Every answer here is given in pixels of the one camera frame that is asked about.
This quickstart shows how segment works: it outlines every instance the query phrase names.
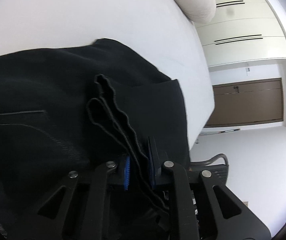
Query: mattress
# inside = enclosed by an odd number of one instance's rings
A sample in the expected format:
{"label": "mattress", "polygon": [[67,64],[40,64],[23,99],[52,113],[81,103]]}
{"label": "mattress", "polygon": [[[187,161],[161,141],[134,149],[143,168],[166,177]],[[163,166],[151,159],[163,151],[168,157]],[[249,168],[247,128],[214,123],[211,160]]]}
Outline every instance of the mattress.
{"label": "mattress", "polygon": [[214,99],[197,32],[174,0],[0,0],[0,55],[100,38],[120,41],[178,79],[191,148]]}

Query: brown door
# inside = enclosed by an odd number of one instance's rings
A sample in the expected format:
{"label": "brown door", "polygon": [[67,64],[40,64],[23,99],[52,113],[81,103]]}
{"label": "brown door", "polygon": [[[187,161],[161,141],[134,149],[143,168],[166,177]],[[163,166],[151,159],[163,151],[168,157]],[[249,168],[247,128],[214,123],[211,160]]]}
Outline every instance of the brown door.
{"label": "brown door", "polygon": [[215,109],[205,127],[283,121],[281,79],[213,86]]}

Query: metal screw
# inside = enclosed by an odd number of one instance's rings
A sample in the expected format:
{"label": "metal screw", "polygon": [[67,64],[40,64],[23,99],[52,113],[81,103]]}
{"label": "metal screw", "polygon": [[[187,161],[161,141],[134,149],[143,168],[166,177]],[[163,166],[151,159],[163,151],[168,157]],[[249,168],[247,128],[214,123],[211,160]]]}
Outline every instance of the metal screw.
{"label": "metal screw", "polygon": [[166,161],[164,162],[164,166],[167,168],[172,168],[174,166],[174,163],[171,161]]}
{"label": "metal screw", "polygon": [[106,166],[107,166],[108,168],[114,168],[114,167],[116,166],[116,163],[113,162],[113,161],[109,161],[109,162],[106,163]]}
{"label": "metal screw", "polygon": [[68,176],[70,178],[76,178],[78,176],[78,172],[77,171],[70,171],[70,173],[68,174]]}
{"label": "metal screw", "polygon": [[212,176],[212,173],[208,170],[204,170],[204,171],[202,171],[202,175],[206,178],[209,178]]}

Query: white bed sheet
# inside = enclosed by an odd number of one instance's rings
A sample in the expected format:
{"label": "white bed sheet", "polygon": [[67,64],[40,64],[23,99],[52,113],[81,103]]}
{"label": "white bed sheet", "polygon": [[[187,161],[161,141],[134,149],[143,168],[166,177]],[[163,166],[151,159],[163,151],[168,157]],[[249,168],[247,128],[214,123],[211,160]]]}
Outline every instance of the white bed sheet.
{"label": "white bed sheet", "polygon": [[214,99],[196,30],[174,0],[0,0],[0,55],[99,38],[120,41],[179,80],[191,148]]}

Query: black garment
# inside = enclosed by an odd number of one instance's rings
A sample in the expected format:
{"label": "black garment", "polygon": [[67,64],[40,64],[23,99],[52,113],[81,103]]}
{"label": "black garment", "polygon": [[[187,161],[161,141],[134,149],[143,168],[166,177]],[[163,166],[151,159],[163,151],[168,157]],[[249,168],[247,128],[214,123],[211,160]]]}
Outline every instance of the black garment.
{"label": "black garment", "polygon": [[148,136],[169,160],[188,165],[178,82],[125,45],[102,39],[1,56],[1,224],[10,229],[69,171],[121,155],[130,155],[138,186],[153,206],[166,208],[149,185]]}

